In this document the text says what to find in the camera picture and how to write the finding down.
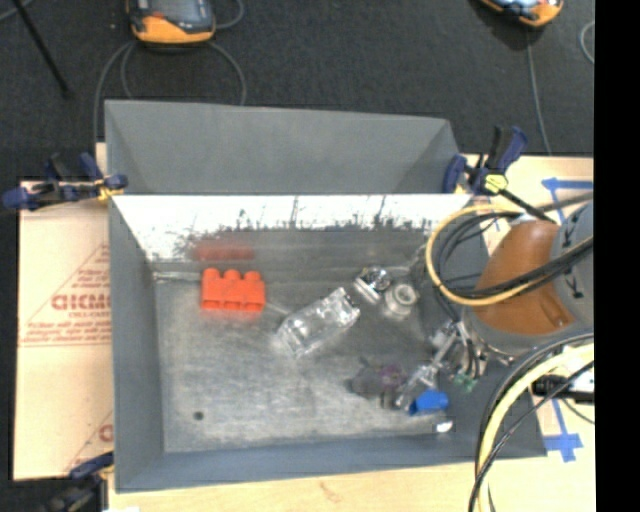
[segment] clamp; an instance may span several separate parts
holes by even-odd
[[[476,165],[472,167],[467,164],[467,159],[464,156],[456,154],[452,157],[445,170],[442,191],[452,193],[456,191],[458,185],[462,185],[473,195],[501,195],[534,217],[555,222],[543,211],[507,190],[509,185],[506,177],[507,169],[520,158],[527,143],[527,137],[520,128],[512,126],[505,129],[496,126],[493,144],[486,159],[483,159],[481,155]]]
[[[38,512],[79,512],[86,509],[85,505],[91,500],[98,502],[96,508],[104,510],[108,502],[108,486],[101,472],[113,464],[113,452],[108,452],[75,467],[68,475],[73,485],[40,506]]]
[[[60,155],[56,153],[45,163],[44,181],[36,183],[30,189],[16,187],[5,191],[2,194],[2,204],[10,210],[34,211],[45,206],[83,199],[97,198],[106,201],[110,196],[122,193],[129,184],[123,174],[105,177],[89,153],[82,153],[79,161],[89,183],[70,184],[65,180],[64,176],[69,173]]]

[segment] black cable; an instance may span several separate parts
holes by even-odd
[[[551,203],[538,206],[538,210],[540,210],[541,212],[549,212],[551,210],[561,210],[566,206],[573,206],[574,204],[586,203],[587,201],[591,201],[592,199],[593,199],[593,191],[585,192],[584,194],[579,194],[577,196],[570,197],[568,199],[553,201]]]
[[[437,256],[436,256],[436,272],[441,275],[442,267],[444,266],[444,262],[450,258],[451,254],[458,247],[461,238],[461,233],[466,233],[471,229],[471,226],[475,226],[476,224],[481,224],[482,222],[491,219],[491,218],[502,218],[513,216],[513,214],[505,214],[504,212],[500,213],[488,213],[483,215],[476,215],[470,217],[469,219],[465,219],[462,222],[459,222],[457,226],[452,227],[449,232],[447,238],[441,242],[441,245],[438,248]],[[473,235],[469,235],[466,239],[472,236],[478,236],[482,231],[476,232]],[[464,298],[476,299],[476,298],[485,298],[495,295],[496,293],[501,293],[510,289],[513,289],[518,286],[522,286],[526,283],[532,283],[530,287],[523,290],[520,294],[526,293],[528,291],[533,291],[533,289],[538,288],[551,280],[555,279],[558,275],[566,271],[572,265],[575,265],[577,261],[584,258],[591,250],[593,249],[593,238],[585,241],[579,245],[576,245],[574,248],[566,251],[562,255],[557,258],[547,262],[546,264],[537,267],[529,272],[516,276],[512,279],[504,281],[502,283],[497,283],[495,285],[483,288],[483,289],[475,289],[473,291],[466,291],[465,288],[449,288],[450,291],[456,295],[459,295]]]
[[[238,4],[238,14],[236,14],[236,17],[227,23],[216,25],[216,30],[227,30],[231,27],[236,26],[238,23],[240,23],[242,18],[244,18],[244,15],[246,13],[244,2],[242,0],[236,0],[236,4]]]
[[[118,48],[115,53],[109,58],[107,63],[102,68],[102,72],[100,73],[100,78],[98,79],[98,85],[96,87],[95,96],[93,99],[93,119],[92,119],[92,137],[91,147],[95,145],[98,140],[98,119],[100,116],[100,100],[102,99],[102,89],[104,88],[104,83],[107,79],[109,71],[113,64],[118,60],[118,57],[126,51],[130,46],[133,46],[135,41],[128,41],[123,44],[120,48]]]
[[[502,381],[496,386],[493,393],[489,397],[487,401],[487,407],[484,410],[483,417],[480,420],[480,428],[479,428],[479,438],[482,437],[487,424],[489,423],[489,419],[491,418],[491,414],[493,413],[493,409],[496,404],[500,401],[504,393],[525,373],[527,373],[531,368],[538,365],[543,359],[547,358],[549,355],[558,352],[569,345],[580,345],[585,342],[589,342],[589,340],[593,340],[594,330],[586,329],[580,330],[569,335],[560,336],[552,339],[551,341],[541,345],[533,349],[528,354],[525,354],[520,359],[518,359],[510,368],[510,371],[505,375]],[[476,464],[479,458],[480,452],[480,444],[476,447]]]
[[[569,403],[569,400],[567,400],[566,398],[561,398],[560,399],[562,401],[562,403],[565,405],[565,407],[567,409],[569,409],[573,414],[575,414],[578,418],[580,418],[583,421],[586,421],[587,423],[589,423],[590,425],[595,425],[596,422],[595,420],[592,420],[591,418],[589,418],[588,416],[585,416],[584,414],[582,414],[578,409],[576,409],[573,405],[571,405]]]
[[[231,67],[233,67],[236,75],[238,76],[238,81],[240,82],[240,99],[238,101],[238,104],[244,105],[247,100],[247,81],[242,68],[236,62],[236,60],[221,46],[210,41],[208,42],[208,46],[222,55],[231,65]],[[129,88],[129,81],[127,80],[127,66],[129,64],[129,59],[131,57],[131,54],[133,53],[133,50],[134,46],[127,48],[124,55],[122,56],[122,60],[120,61],[120,82],[122,83],[122,88],[124,89],[124,92],[129,99],[134,99],[134,95]]]
[[[589,239],[585,240],[584,244],[575,246],[573,249],[563,253],[562,255],[545,263],[544,265],[541,265],[529,272],[516,276],[507,281],[503,281],[502,283],[488,286],[486,288],[475,289],[467,293],[465,293],[464,290],[451,289],[450,291],[452,293],[455,293],[456,295],[460,295],[461,297],[475,299],[491,297],[496,293],[513,289],[525,283],[531,283],[531,286],[520,292],[520,294],[527,293],[552,281],[560,274],[564,273],[573,265],[575,265],[582,258],[586,257],[592,250],[593,237],[590,237]]]
[[[512,425],[511,427],[502,435],[502,437],[498,440],[497,443],[495,443],[493,449],[491,450],[491,452],[489,453],[489,455],[487,456],[484,464],[482,465],[482,467],[480,468],[480,471],[478,471],[476,473],[476,480],[474,482],[473,485],[473,489],[471,491],[471,497],[469,498],[469,512],[473,512],[473,509],[475,508],[475,502],[478,499],[478,493],[480,492],[480,486],[482,485],[482,483],[484,482],[484,479],[486,478],[489,470],[491,469],[491,466],[493,465],[493,463],[495,462],[496,458],[498,457],[498,454],[500,453],[500,451],[502,450],[502,448],[504,447],[504,445],[506,444],[506,442],[511,439],[511,437],[513,436],[513,434],[516,432],[516,430],[520,427],[520,425],[522,425],[522,423],[532,414],[534,414],[536,411],[538,411],[544,404],[546,404],[547,402],[549,402],[552,398],[554,398],[555,396],[559,395],[560,393],[562,393],[565,389],[567,389],[571,384],[573,384],[573,382],[580,376],[582,375],[584,372],[586,372],[587,370],[590,370],[591,368],[593,368],[593,366],[595,365],[595,361],[591,361],[587,364],[585,364],[582,368],[580,368],[578,371],[574,372],[573,374],[571,374],[567,380],[565,382],[563,382],[562,384],[559,384],[558,386],[556,386],[546,397],[544,397],[540,402],[538,402],[536,405],[534,405],[533,407],[529,408],[529,410],[527,412],[525,412],[522,416],[520,416]]]
[[[434,267],[436,273],[440,276],[443,274],[443,268],[445,266],[446,261],[451,258],[451,255],[457,249],[461,243],[482,235],[489,229],[493,223],[489,223],[485,228],[480,229],[478,232],[473,233],[471,235],[465,235],[471,230],[476,228],[482,222],[489,220],[497,220],[501,218],[516,218],[519,216],[519,213],[514,212],[490,212],[481,215],[471,215],[466,219],[462,219],[460,222],[456,222],[453,226],[450,226],[450,229],[447,230],[447,237],[439,242],[439,245],[436,248],[436,254],[434,257]]]
[[[547,131],[544,127],[544,119],[542,117],[542,109],[540,108],[540,96],[538,94],[538,85],[536,79],[536,71],[533,64],[533,52],[531,51],[531,41],[529,39],[529,32],[527,30],[524,31],[526,38],[526,46],[527,46],[527,63],[529,65],[529,79],[531,81],[531,93],[533,95],[534,107],[536,111],[536,119],[538,121],[538,128],[540,130],[540,135],[542,135],[542,141],[544,142],[544,147],[547,150],[547,154],[551,155],[551,146],[549,145],[549,139],[547,138]]]

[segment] cable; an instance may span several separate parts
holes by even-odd
[[[524,293],[526,291],[532,291],[535,288],[540,287],[553,280],[560,273],[565,271],[571,265],[575,264],[576,261],[586,256],[586,254],[588,254],[588,252],[593,249],[593,236],[591,236],[585,240],[582,240],[580,243],[574,245],[569,251],[566,251],[562,255],[547,262],[546,264],[522,275],[516,276],[508,281],[504,281],[487,288],[476,289],[471,292],[465,292],[464,289],[450,289],[440,278],[439,268],[433,261],[432,253],[435,240],[445,229],[445,227],[449,227],[449,225],[457,218],[469,213],[487,209],[494,209],[500,215],[503,215],[505,212],[512,212],[512,210],[506,208],[495,208],[490,205],[476,205],[463,208],[462,210],[450,215],[447,219],[445,219],[444,222],[438,225],[427,241],[425,249],[425,260],[427,270],[433,281],[433,285],[434,287],[438,288],[439,291],[447,299],[458,304],[466,306],[487,306],[496,304],[511,297],[515,297],[516,295]]]
[[[247,80],[244,76],[244,73],[242,72],[242,68],[240,67],[238,62],[224,48],[222,48],[221,46],[211,41],[208,41],[207,43],[211,49],[213,49],[214,51],[222,55],[227,60],[227,62],[231,64],[231,67],[233,67],[233,70],[238,76],[238,81],[240,82],[240,100],[238,101],[238,104],[244,105],[247,101]],[[134,95],[131,92],[131,89],[129,88],[129,81],[127,80],[127,65],[129,64],[129,59],[131,57],[131,53],[133,52],[133,49],[134,49],[133,46],[128,48],[124,53],[124,55],[122,56],[122,60],[120,61],[120,82],[122,83],[122,88],[124,89],[124,92],[127,95],[127,98],[129,99],[134,98]]]
[[[587,329],[579,332],[575,332],[570,336],[562,336],[558,338],[554,338],[553,340],[537,347],[532,350],[528,354],[525,354],[521,358],[519,358],[515,363],[510,367],[509,372],[505,375],[500,382],[500,384],[494,389],[491,397],[487,401],[487,407],[485,408],[483,417],[480,420],[480,428],[479,431],[482,435],[484,432],[487,423],[489,422],[489,417],[491,416],[491,412],[493,411],[495,404],[504,396],[506,391],[513,385],[514,382],[522,375],[524,375],[531,368],[535,367],[535,365],[539,364],[542,360],[547,358],[550,354],[563,350],[565,347],[570,345],[580,345],[582,343],[590,343],[593,339],[594,331],[593,329]],[[478,445],[476,451],[476,460],[479,457],[479,449]]]
[[[213,48],[214,50],[216,50],[218,53],[220,53],[225,59],[227,59],[227,61],[229,61],[229,64],[231,64],[231,66],[235,70],[236,74],[238,75],[238,80],[240,80],[240,101],[238,102],[238,104],[239,105],[244,105],[245,102],[247,101],[247,80],[246,80],[246,78],[244,76],[244,73],[242,72],[242,69],[240,68],[240,65],[221,46],[218,46],[217,44],[215,44],[212,41],[209,41],[209,46],[211,48]]]
[[[111,70],[113,64],[118,60],[118,57],[127,50],[130,46],[133,46],[135,41],[129,41],[123,44],[120,48],[116,50],[116,52],[109,58],[105,66],[102,68],[102,72],[100,73],[100,78],[98,79],[98,85],[96,87],[96,92],[93,100],[93,119],[92,119],[92,136],[93,139],[91,141],[91,147],[98,140],[98,118],[100,116],[100,100],[102,98],[102,89],[104,88],[104,83],[107,79],[107,75]]]
[[[508,217],[514,215],[512,211],[505,212],[504,210],[502,210],[489,214],[478,215],[476,217],[471,217],[458,223],[457,226],[450,226],[450,224],[458,217],[466,215],[467,213],[472,213],[478,208],[487,209],[491,207],[489,205],[478,205],[454,213],[441,225],[439,225],[436,230],[434,230],[426,246],[427,268],[433,280],[434,286],[438,288],[439,291],[452,302],[457,302],[459,304],[469,306],[484,306],[495,304],[502,300],[506,300],[507,298],[514,297],[518,294],[533,291],[536,288],[543,286],[558,277],[561,273],[565,272],[568,268],[570,268],[580,259],[584,258],[593,250],[593,236],[590,236],[589,238],[586,238],[575,244],[573,247],[571,247],[570,250],[564,252],[560,256],[548,261],[544,265],[513,277],[507,281],[503,281],[501,283],[497,283],[495,285],[491,285],[482,289],[476,288],[471,291],[467,291],[469,289],[468,287],[457,289],[451,288],[449,287],[450,281],[446,281],[440,277],[440,275],[442,274],[442,265],[445,261],[444,255],[446,254],[446,258],[448,258],[451,255],[452,250],[460,243],[460,241],[466,240],[470,238],[470,236],[475,236],[481,233],[482,230],[478,233],[475,233],[474,235],[462,237],[462,235],[473,228],[476,224],[480,224],[485,220],[494,218],[494,216]],[[432,255],[433,245],[435,243],[435,240],[438,238],[438,235],[444,230],[444,227],[447,227],[448,237],[443,245],[439,247],[438,257],[436,258],[436,262],[434,263]]]
[[[584,42],[584,37],[586,33],[589,31],[589,29],[595,26],[596,26],[595,20],[587,23],[584,27],[582,27],[582,30],[580,30],[580,35],[578,36],[578,42],[580,43],[580,49],[582,50],[582,53],[584,53],[584,56],[587,58],[587,60],[591,62],[591,64],[593,64],[594,66],[596,64],[596,59],[587,50],[587,47]]]
[[[236,4],[238,4],[238,14],[236,15],[236,17],[227,23],[216,25],[216,30],[226,30],[234,27],[242,20],[242,18],[244,18],[246,12],[244,2],[242,0],[236,0]]]
[[[128,60],[131,56],[131,53],[135,45],[136,45],[136,41],[129,41],[124,45],[122,45],[120,48],[118,48],[118,50],[116,50],[116,52],[111,56],[111,58],[107,61],[104,68],[102,69],[100,79],[98,80],[98,86],[96,87],[96,93],[95,93],[94,104],[93,104],[93,129],[92,129],[93,143],[95,143],[98,140],[98,124],[99,124],[98,119],[100,115],[100,100],[102,98],[102,89],[104,88],[104,83],[107,79],[109,71],[111,71],[111,68],[113,67],[115,62],[123,54],[124,54],[123,59],[120,65],[120,79],[122,81],[122,87],[129,99],[133,99],[134,97],[133,94],[131,93],[131,90],[129,89],[129,84],[126,79],[126,65],[128,63]],[[220,55],[222,55],[229,62],[229,64],[231,64],[231,67],[233,67],[234,71],[238,76],[238,80],[240,82],[240,100],[238,104],[244,105],[247,99],[247,81],[242,71],[242,68],[237,63],[237,61],[224,48],[220,47],[219,45],[211,41],[208,42],[208,45],[214,51],[220,53]]]
[[[567,409],[569,409],[573,414],[575,414],[578,418],[580,418],[583,421],[586,421],[587,423],[591,424],[591,425],[595,425],[596,422],[595,420],[592,420],[591,418],[589,418],[588,416],[585,416],[584,414],[582,414],[578,409],[576,409],[573,405],[571,405],[569,403],[569,400],[567,400],[566,398],[561,398],[560,399],[562,401],[562,403],[565,405],[565,407]]]
[[[525,37],[527,39],[527,62],[529,64],[529,78],[531,80],[531,90],[533,93],[533,102],[536,109],[536,119],[538,120],[538,128],[540,130],[540,135],[542,135],[542,141],[544,142],[544,147],[547,150],[547,153],[551,155],[551,146],[549,145],[549,140],[547,139],[547,131],[544,127],[544,119],[542,118],[542,110],[540,108],[540,97],[538,95],[538,85],[536,79],[536,70],[533,65],[533,52],[531,51],[531,41],[529,39],[529,32],[527,30],[525,32]]]
[[[518,397],[524,391],[526,391],[537,378],[548,373],[553,368],[564,364],[569,359],[573,359],[576,356],[591,357],[592,360],[582,368],[580,368],[580,370],[573,373],[566,382],[554,388],[554,390],[549,393],[543,400],[541,400],[538,404],[530,408],[525,414],[518,418],[518,420],[516,420],[512,424],[509,430],[498,440],[498,442],[494,444],[498,427],[502,424],[505,415],[507,414],[513,403],[515,403],[515,401],[518,399]],[[595,364],[595,359],[593,359],[593,357],[593,345],[579,347],[554,356],[551,359],[548,359],[542,364],[536,366],[533,370],[522,377],[518,382],[514,384],[514,386],[509,390],[505,397],[500,401],[491,416],[491,420],[489,422],[489,425],[487,426],[485,435],[481,440],[480,458],[477,461],[477,466],[480,469],[476,471],[476,481],[474,483],[471,498],[469,500],[469,512],[473,512],[476,502],[478,503],[481,511],[484,510],[485,504],[491,503],[491,498],[488,494],[488,487],[484,483],[486,475],[488,474],[491,465],[497,458],[498,453],[505,445],[505,443],[513,436],[516,429],[524,422],[527,417],[540,409],[540,407],[542,407],[556,395],[568,388],[582,373],[591,369]]]
[[[574,204],[585,203],[593,199],[593,191],[585,192],[584,194],[577,195],[575,197],[570,197],[568,199],[564,199],[561,201],[554,201],[551,203],[547,203],[542,206],[538,206],[538,210],[542,212],[548,212],[551,210],[560,210],[565,208],[566,206],[572,206]]]
[[[33,0],[25,0],[24,2],[22,2],[22,6],[23,7],[27,7],[32,2],[33,2]],[[6,19],[9,19],[11,16],[16,14],[17,12],[18,12],[18,10],[15,7],[12,7],[11,9],[3,12],[2,14],[0,14],[0,22],[4,21]]]
[[[484,305],[493,304],[495,302],[499,302],[500,300],[505,300],[505,299],[508,299],[509,297],[512,297],[518,291],[525,289],[525,287],[527,286],[527,285],[522,285],[516,288],[516,291],[512,290],[509,292],[504,292],[490,299],[464,299],[450,292],[444,286],[444,283],[440,280],[440,277],[438,276],[435,270],[434,263],[433,263],[433,256],[432,256],[433,245],[435,243],[435,240],[438,238],[438,235],[444,230],[446,226],[451,224],[451,222],[453,222],[455,219],[462,217],[463,215],[467,215],[469,213],[475,213],[475,212],[480,212],[485,210],[494,210],[497,212],[513,212],[514,211],[513,209],[509,209],[505,207],[496,207],[494,205],[468,206],[466,208],[462,208],[461,210],[449,215],[449,217],[447,217],[443,222],[441,222],[438,226],[436,226],[433,233],[429,237],[429,240],[427,240],[427,245],[425,247],[425,260],[426,260],[427,271],[429,273],[429,276],[431,277],[431,280],[433,281],[433,285],[436,288],[438,288],[446,298],[448,298],[449,300],[452,300],[453,302],[457,302],[458,304],[467,305],[467,306],[484,306]]]

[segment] clear plastic bottle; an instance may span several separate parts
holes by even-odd
[[[277,331],[296,357],[349,329],[360,316],[344,288],[287,316]]]

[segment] gray box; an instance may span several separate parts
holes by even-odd
[[[445,320],[429,286],[400,322],[352,284],[370,264],[408,278],[432,224],[468,199],[434,193],[455,152],[446,121],[138,101],[108,102],[106,115],[108,172],[131,180],[110,205],[118,491],[473,457],[499,369],[473,397],[443,382],[452,406],[425,417],[346,385],[363,358],[411,371]],[[467,271],[482,254],[471,246],[452,265]],[[258,270],[261,315],[204,314],[209,266]],[[357,323],[292,358],[280,322],[338,286]],[[522,433],[507,455],[543,452],[535,426]]]

